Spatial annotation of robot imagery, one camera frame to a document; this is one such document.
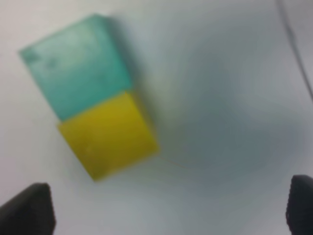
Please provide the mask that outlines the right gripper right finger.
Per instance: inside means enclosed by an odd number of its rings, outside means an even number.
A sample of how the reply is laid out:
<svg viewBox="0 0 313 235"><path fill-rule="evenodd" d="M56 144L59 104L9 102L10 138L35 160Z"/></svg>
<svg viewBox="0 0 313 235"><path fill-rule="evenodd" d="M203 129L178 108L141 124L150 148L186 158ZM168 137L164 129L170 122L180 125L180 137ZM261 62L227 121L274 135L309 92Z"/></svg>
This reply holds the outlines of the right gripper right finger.
<svg viewBox="0 0 313 235"><path fill-rule="evenodd" d="M286 208L286 222L292 235L313 233L313 179L294 175Z"/></svg>

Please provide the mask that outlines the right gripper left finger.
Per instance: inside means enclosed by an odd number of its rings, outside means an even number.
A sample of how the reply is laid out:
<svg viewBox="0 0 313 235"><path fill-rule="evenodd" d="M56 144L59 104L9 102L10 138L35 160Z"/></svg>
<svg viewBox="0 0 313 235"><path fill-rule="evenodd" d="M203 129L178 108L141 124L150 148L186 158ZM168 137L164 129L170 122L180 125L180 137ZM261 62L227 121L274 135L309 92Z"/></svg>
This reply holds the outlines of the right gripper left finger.
<svg viewBox="0 0 313 235"><path fill-rule="evenodd" d="M52 235L56 218L50 186L34 183L0 207L2 235Z"/></svg>

